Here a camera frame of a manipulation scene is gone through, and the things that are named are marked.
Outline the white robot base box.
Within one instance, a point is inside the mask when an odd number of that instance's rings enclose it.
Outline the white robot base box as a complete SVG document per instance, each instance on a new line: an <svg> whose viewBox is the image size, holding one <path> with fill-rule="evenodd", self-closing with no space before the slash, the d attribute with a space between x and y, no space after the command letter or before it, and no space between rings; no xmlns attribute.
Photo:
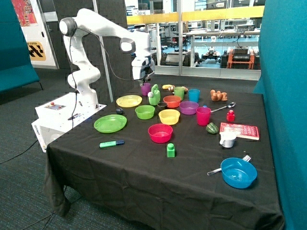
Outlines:
<svg viewBox="0 0 307 230"><path fill-rule="evenodd" d="M105 107L105 104L89 104L74 92L36 107L38 119L32 123L32 128L42 151L46 152L48 144ZM80 116L68 120L75 114Z"/></svg>

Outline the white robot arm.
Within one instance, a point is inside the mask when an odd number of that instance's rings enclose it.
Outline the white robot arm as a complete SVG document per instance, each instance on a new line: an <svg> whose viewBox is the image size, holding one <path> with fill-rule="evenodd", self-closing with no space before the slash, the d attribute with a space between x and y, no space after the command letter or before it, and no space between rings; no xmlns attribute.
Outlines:
<svg viewBox="0 0 307 230"><path fill-rule="evenodd" d="M82 106L96 109L98 98L90 84L97 81L101 74L87 58L82 38L87 34L114 36L120 38L119 46L123 53L134 53L132 75L134 80L147 80L154 75L154 60L151 54L151 42L148 32L133 32L117 25L89 9L80 9L76 17L67 17L60 21L59 28L72 64L79 70L68 76L68 82L80 96Z"/></svg>

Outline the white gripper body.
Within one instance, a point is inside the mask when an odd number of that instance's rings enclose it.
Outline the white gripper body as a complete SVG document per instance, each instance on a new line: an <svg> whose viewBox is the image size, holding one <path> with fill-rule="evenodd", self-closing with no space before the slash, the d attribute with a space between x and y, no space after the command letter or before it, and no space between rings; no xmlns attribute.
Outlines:
<svg viewBox="0 0 307 230"><path fill-rule="evenodd" d="M151 56L136 57L132 63L133 79L140 81L150 80L154 76L155 65Z"/></svg>

